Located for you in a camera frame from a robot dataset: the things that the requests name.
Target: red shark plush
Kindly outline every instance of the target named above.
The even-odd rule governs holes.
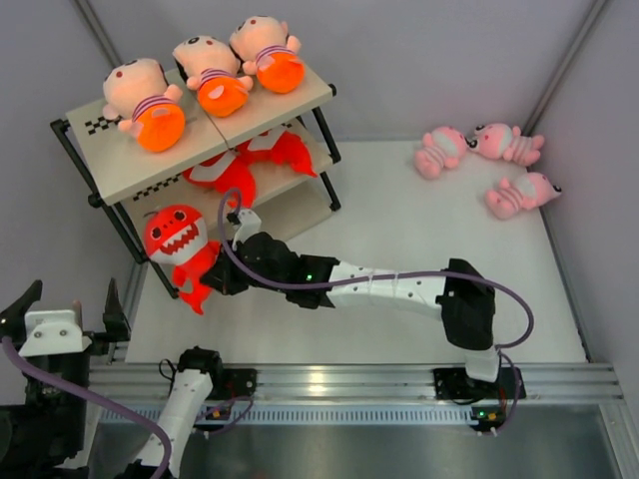
[[[294,172],[316,177],[311,154],[302,139],[286,127],[278,126],[237,146],[242,160],[249,164],[273,162],[290,165]]]
[[[172,264],[173,282],[182,288],[187,280],[191,292],[180,291],[180,298],[197,314],[204,314],[202,303],[212,289],[200,283],[200,277],[216,262],[220,243],[209,241],[202,214],[187,205],[160,210],[147,223],[144,245],[151,261]]]
[[[183,172],[184,179],[199,187],[225,193],[231,188],[242,192],[242,206],[250,208],[256,198],[256,181],[246,161],[227,151]]]

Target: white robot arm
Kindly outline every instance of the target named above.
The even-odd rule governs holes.
[[[448,341],[464,352],[468,376],[487,382],[497,379],[492,287],[468,279],[373,269],[334,257],[296,254],[282,241],[260,232],[261,221],[253,211],[240,210],[230,220],[237,228],[233,240],[237,253],[230,257],[222,251],[202,276],[203,284],[221,294],[237,294],[249,286],[271,289],[306,308],[372,304],[441,319]],[[445,271],[452,276],[481,277],[463,259],[451,259]],[[266,281],[257,280],[255,274]],[[304,287],[288,288],[291,284]]]

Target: plush doll head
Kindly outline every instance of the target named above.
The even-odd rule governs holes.
[[[464,136],[452,127],[439,127],[430,132],[435,145],[442,148],[449,157],[461,158],[468,148]]]
[[[156,60],[140,58],[114,68],[103,85],[107,105],[103,115],[109,120],[118,116],[131,118],[143,100],[163,95],[167,81],[162,66]]]
[[[243,60],[255,60],[258,54],[274,45],[286,46],[289,35],[287,22],[273,17],[251,17],[242,22],[231,35],[231,47]]]
[[[502,157],[513,138],[513,131],[508,125],[493,123],[475,128],[474,137],[469,138],[467,144],[471,151],[482,157],[497,160]]]
[[[202,214],[188,205],[173,205],[156,213],[144,231],[149,258],[161,264],[180,265],[208,242]]]
[[[181,43],[173,50],[173,57],[182,65],[189,79],[200,75],[208,68],[224,70],[234,76],[240,70],[240,60],[231,48],[226,43],[206,35],[193,37]],[[189,85],[189,80],[187,86],[194,88],[193,85]]]
[[[522,175],[513,182],[527,197],[535,198],[536,205],[540,207],[559,197],[561,188],[550,183],[550,180],[541,173],[528,173]]]

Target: gray wall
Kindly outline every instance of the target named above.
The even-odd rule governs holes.
[[[289,22],[336,101],[338,138],[414,139],[452,124],[522,123],[589,0],[92,0],[125,59],[174,65],[197,34],[228,40],[248,16]]]
[[[639,423],[639,3],[611,3],[538,126],[538,169],[564,188],[548,219],[587,341]]]
[[[71,2],[6,2],[0,15],[0,309],[36,278],[39,307],[84,305],[95,327],[109,277],[126,284],[131,260],[49,128],[101,94],[109,71]],[[23,381],[0,353],[0,403]]]

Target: orange plush toy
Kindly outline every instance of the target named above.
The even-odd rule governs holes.
[[[109,120],[121,117],[118,129],[133,136],[141,147],[162,152],[182,137],[186,125],[178,105],[182,90],[167,84],[157,61],[141,58],[115,68],[103,90],[107,105],[102,114]]]
[[[173,56],[187,87],[197,90],[200,105],[211,115],[227,117],[247,102],[253,79],[236,78],[240,60],[225,43],[200,35],[178,45]]]
[[[289,35],[287,22],[272,17],[251,17],[231,35],[231,48],[244,61],[248,75],[257,75],[267,90],[288,93],[304,79],[298,57],[300,40]]]

